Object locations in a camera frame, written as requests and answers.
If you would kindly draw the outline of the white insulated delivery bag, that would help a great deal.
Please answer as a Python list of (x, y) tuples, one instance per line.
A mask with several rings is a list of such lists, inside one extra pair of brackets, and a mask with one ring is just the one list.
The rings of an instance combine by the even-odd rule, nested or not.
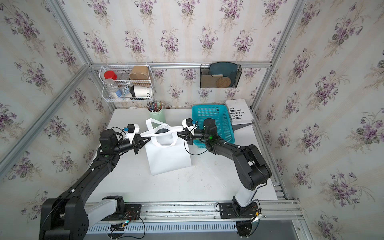
[(169, 126), (155, 119), (147, 119), (148, 130), (141, 137), (150, 137), (145, 145), (150, 171), (153, 176), (192, 166), (190, 154), (178, 133), (182, 126)]

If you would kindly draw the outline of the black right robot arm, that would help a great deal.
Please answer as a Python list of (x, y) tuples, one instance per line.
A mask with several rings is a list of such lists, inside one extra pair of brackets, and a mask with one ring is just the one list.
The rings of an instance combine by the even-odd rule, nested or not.
[(233, 198), (233, 207), (247, 209), (260, 188), (268, 184), (272, 172), (256, 145), (239, 146), (225, 141), (219, 136), (214, 119), (205, 119), (203, 128), (199, 129), (191, 118), (182, 121), (183, 131), (178, 137), (185, 140), (185, 145), (192, 145), (198, 140), (206, 151), (232, 160), (242, 184)]

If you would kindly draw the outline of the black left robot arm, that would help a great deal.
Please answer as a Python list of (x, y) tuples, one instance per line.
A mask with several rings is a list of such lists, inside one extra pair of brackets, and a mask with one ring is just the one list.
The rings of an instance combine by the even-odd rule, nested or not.
[(117, 166), (120, 157), (136, 154), (151, 140), (134, 134), (133, 139), (118, 138), (119, 133), (107, 129), (100, 135), (100, 147), (90, 168), (55, 199), (47, 199), (41, 207), (40, 240), (82, 240), (91, 225), (85, 204), (99, 183)]

